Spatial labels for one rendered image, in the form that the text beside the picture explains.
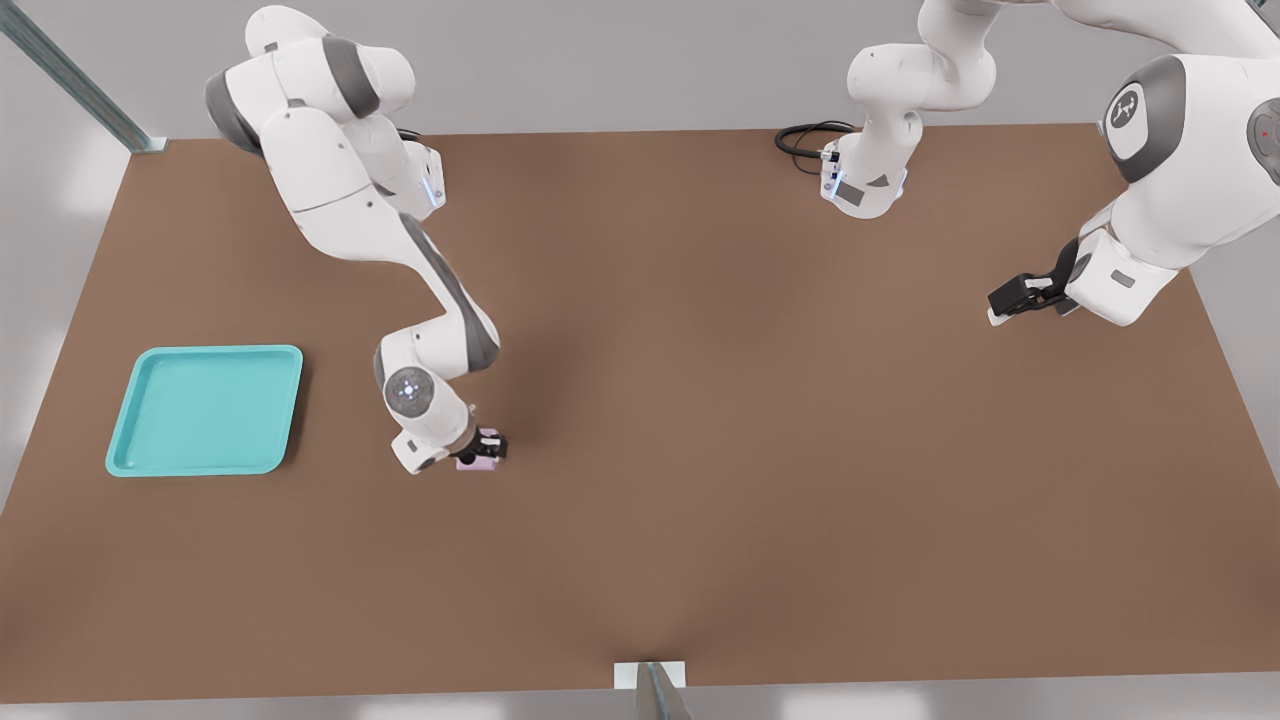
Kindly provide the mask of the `pale lilac phone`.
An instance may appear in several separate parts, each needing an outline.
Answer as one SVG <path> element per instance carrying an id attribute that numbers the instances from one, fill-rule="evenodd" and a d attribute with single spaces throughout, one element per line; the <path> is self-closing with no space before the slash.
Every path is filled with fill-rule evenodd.
<path id="1" fill-rule="evenodd" d="M 454 457 L 454 461 L 456 461 L 456 466 L 457 466 L 458 470 L 489 471 L 489 470 L 495 469 L 497 465 L 498 465 L 498 462 L 499 462 L 499 461 L 492 461 L 489 459 L 476 457 L 475 456 L 475 454 L 474 454 L 474 438 L 475 438 L 476 430 L 475 430 L 471 441 L 467 443 L 467 446 L 463 447 L 457 454 L 453 454 L 453 457 Z"/>

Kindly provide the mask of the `pale blue-green tray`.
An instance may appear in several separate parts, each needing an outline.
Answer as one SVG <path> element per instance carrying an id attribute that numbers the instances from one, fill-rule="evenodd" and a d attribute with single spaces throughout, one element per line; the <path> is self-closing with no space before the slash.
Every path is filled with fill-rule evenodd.
<path id="1" fill-rule="evenodd" d="M 105 456 L 114 477 L 237 477 L 285 456 L 303 355 L 293 345 L 155 347 L 134 361 Z"/>

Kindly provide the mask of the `silver frame post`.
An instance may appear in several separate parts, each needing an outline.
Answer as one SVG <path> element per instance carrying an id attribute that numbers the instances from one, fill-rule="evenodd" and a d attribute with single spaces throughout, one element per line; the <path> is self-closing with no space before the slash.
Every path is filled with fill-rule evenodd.
<path id="1" fill-rule="evenodd" d="M 0 33 L 132 154 L 159 154 L 168 138 L 145 132 L 14 0 L 0 0 Z"/>
<path id="2" fill-rule="evenodd" d="M 685 661 L 617 662 L 613 678 L 616 689 L 634 691 L 632 720 L 692 720 Z"/>

